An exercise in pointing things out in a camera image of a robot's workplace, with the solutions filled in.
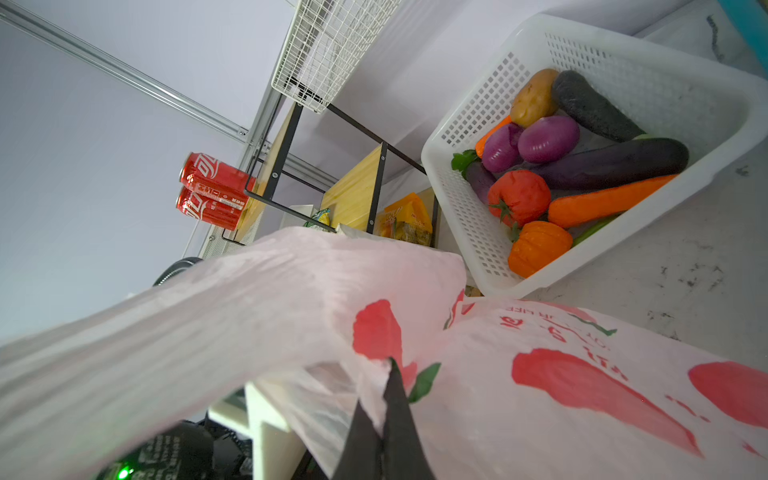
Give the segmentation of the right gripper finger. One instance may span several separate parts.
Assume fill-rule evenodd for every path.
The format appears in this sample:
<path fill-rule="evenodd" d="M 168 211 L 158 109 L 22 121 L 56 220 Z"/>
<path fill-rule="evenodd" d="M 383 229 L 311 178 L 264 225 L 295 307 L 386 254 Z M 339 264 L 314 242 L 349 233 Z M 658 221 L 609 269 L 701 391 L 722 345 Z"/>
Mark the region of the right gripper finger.
<path fill-rule="evenodd" d="M 383 427 L 376 430 L 361 404 L 357 404 L 344 450 L 332 477 L 342 479 L 430 479 L 434 475 L 424 454 L 406 398 L 403 378 L 394 359 L 383 399 L 387 410 Z"/>

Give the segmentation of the pink plastic grocery bag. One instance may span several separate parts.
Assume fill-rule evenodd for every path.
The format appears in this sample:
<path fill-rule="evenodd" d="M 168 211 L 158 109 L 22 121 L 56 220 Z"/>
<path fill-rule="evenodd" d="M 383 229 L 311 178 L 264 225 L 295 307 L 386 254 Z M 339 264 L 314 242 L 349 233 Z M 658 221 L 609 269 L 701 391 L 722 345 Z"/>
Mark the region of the pink plastic grocery bag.
<path fill-rule="evenodd" d="M 305 228 L 1 348 L 1 475 L 86 479 L 255 384 L 350 479 L 763 479 L 767 376 L 451 253 Z"/>

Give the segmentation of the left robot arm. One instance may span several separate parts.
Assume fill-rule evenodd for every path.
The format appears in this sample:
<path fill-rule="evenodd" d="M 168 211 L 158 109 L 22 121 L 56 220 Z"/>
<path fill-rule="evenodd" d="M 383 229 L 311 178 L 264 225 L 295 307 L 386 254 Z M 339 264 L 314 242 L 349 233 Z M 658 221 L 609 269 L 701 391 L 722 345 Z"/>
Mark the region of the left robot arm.
<path fill-rule="evenodd" d="M 204 416 L 183 420 L 147 440 L 96 477 L 120 479 L 250 479 L 252 444 Z"/>

